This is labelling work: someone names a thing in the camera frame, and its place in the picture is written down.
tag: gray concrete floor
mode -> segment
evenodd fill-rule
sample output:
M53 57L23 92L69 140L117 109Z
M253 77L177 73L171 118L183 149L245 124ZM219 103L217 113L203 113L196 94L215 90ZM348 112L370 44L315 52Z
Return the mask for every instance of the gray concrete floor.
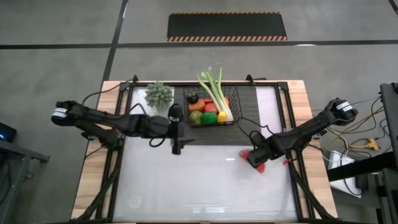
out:
M110 43L120 7L121 0L0 0L0 44ZM119 42L164 42L167 15L180 11L280 11L289 40L398 39L398 17L387 0L130 0ZM108 52L0 50L0 122L18 129L16 144L51 154L48 164L32 164L35 178L19 194L13 223L69 219L87 142L79 130L52 124L50 116L56 101L81 101L99 90ZM191 80L209 65L222 66L228 80L249 73L304 80L315 110L336 97L365 100L377 95L379 84L398 82L397 57L398 45L117 49L109 79ZM95 103L93 97L88 105ZM358 107L360 118L370 113L370 104ZM347 139L381 134L376 128ZM322 144L332 137L327 134ZM380 145L389 147L388 139ZM374 197L333 195L341 218L376 222Z

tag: black wire basket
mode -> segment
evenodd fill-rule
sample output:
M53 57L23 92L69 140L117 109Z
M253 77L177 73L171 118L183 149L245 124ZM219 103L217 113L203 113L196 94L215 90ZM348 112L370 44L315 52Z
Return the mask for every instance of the black wire basket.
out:
M187 101L188 94L194 91L199 99L211 99L210 95L208 92L201 86L193 86L193 87L186 87L183 91L183 96L184 96L184 109L185 109L185 119L187 123L193 127L193 128L200 128L200 127L207 127L207 126L221 126L221 125L229 125L229 124L235 124L239 120L242 119L242 108L241 108L241 102L239 101L239 93L238 93L238 88L236 86L221 86L221 91L224 94L224 97L227 97L229 101L229 108L231 110L231 113L234 117L232 121L227 121L223 123L212 123L212 124L196 124L192 121L190 121L190 111L189 111L189 103Z

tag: black and orange mat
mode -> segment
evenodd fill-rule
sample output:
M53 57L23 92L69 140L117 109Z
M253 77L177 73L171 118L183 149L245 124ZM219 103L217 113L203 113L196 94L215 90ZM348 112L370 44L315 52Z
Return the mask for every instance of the black and orange mat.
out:
M167 41L287 40L279 12L176 12L169 15Z

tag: green fruit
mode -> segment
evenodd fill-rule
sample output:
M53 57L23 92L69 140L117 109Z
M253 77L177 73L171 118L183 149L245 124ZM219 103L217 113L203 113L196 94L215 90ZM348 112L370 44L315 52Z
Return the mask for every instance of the green fruit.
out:
M200 118L202 117L202 113L200 111L192 111L189 115L189 120L194 124L200 124Z
M205 112L200 120L202 124L214 124L217 122L217 114L214 112Z

